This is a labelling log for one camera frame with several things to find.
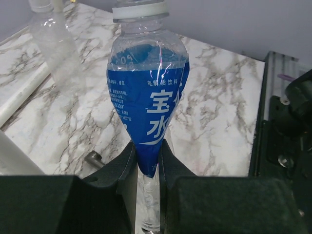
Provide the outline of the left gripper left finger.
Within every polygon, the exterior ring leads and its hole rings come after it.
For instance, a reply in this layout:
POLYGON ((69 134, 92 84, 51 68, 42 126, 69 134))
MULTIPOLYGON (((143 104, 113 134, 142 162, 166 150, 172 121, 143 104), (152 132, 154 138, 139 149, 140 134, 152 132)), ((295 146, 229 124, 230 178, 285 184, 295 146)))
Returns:
POLYGON ((132 143, 98 171, 0 178, 3 234, 132 234, 137 197, 132 143))

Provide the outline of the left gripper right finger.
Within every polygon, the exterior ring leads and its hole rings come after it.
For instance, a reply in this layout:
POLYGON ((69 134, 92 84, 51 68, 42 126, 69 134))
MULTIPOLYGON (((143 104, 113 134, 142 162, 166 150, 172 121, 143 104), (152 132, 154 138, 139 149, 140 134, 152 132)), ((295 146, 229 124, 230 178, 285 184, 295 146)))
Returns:
POLYGON ((266 177, 196 176, 172 153, 159 152, 163 234, 307 234, 286 182, 266 177))

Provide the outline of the blue label plastic bottle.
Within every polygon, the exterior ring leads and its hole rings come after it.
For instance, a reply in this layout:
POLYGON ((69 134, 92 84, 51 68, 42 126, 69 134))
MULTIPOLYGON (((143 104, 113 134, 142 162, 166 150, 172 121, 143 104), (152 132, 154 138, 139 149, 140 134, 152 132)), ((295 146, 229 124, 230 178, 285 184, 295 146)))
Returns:
POLYGON ((146 234, 160 233, 158 154, 190 71, 183 42, 163 27, 168 14, 163 0, 117 1, 113 21, 121 33, 107 65, 111 102, 143 174, 141 229, 146 234))

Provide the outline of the clear plastic bottle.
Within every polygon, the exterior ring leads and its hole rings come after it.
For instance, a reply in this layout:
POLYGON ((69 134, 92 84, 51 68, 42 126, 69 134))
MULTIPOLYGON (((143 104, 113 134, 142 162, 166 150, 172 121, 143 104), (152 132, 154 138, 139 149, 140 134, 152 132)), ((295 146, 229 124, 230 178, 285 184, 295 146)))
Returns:
POLYGON ((74 38, 66 23, 61 0, 30 0, 34 13, 29 29, 39 47, 56 87, 68 96, 86 88, 74 38))

